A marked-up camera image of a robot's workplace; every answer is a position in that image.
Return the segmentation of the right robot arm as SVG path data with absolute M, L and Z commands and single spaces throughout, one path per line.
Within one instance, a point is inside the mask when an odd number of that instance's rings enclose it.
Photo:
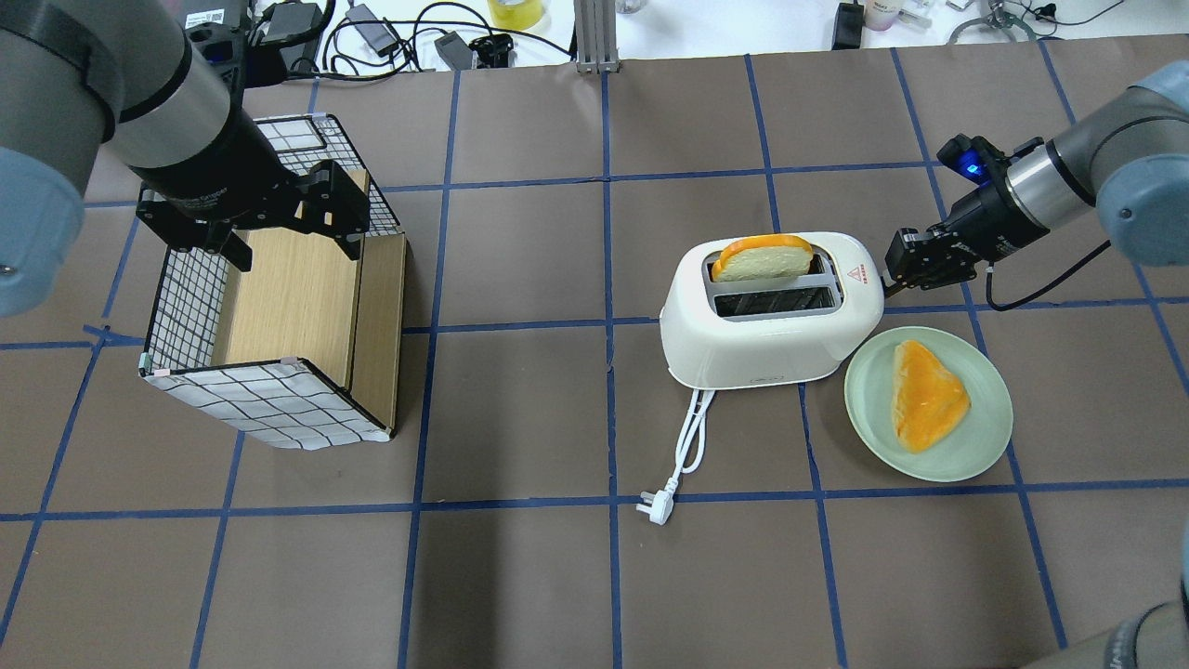
M 897 231 L 883 294 L 970 280 L 1086 212 L 1112 247 L 1146 267 L 1188 258 L 1188 63 L 1176 59 L 1067 131 L 1007 153 L 955 135 L 937 160 L 973 183 L 927 231 Z

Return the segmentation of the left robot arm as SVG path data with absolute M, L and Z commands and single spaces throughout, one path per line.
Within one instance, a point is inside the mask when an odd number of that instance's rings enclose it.
M 5 1 L 1 111 L 4 316 L 38 308 L 84 223 L 97 149 L 143 182 L 139 216 L 180 253 L 252 266 L 243 231 L 335 240 L 352 261 L 369 194 L 335 160 L 281 164 L 243 89 L 284 81 L 281 38 L 237 25 L 185 27 L 157 1 Z

